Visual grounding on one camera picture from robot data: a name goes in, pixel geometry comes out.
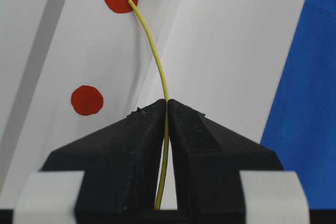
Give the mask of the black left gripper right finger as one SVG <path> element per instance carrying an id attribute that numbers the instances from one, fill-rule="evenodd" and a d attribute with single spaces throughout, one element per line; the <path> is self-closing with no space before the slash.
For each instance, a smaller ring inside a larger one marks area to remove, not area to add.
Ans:
<path id="1" fill-rule="evenodd" d="M 309 223 L 277 155 L 176 101 L 167 104 L 177 207 L 191 223 Z"/>

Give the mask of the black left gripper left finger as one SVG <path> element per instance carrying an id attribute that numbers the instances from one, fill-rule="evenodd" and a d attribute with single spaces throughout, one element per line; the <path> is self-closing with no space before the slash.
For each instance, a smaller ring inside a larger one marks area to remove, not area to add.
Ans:
<path id="1" fill-rule="evenodd" d="M 26 180 L 14 223 L 127 223 L 155 202 L 166 102 L 52 151 Z"/>

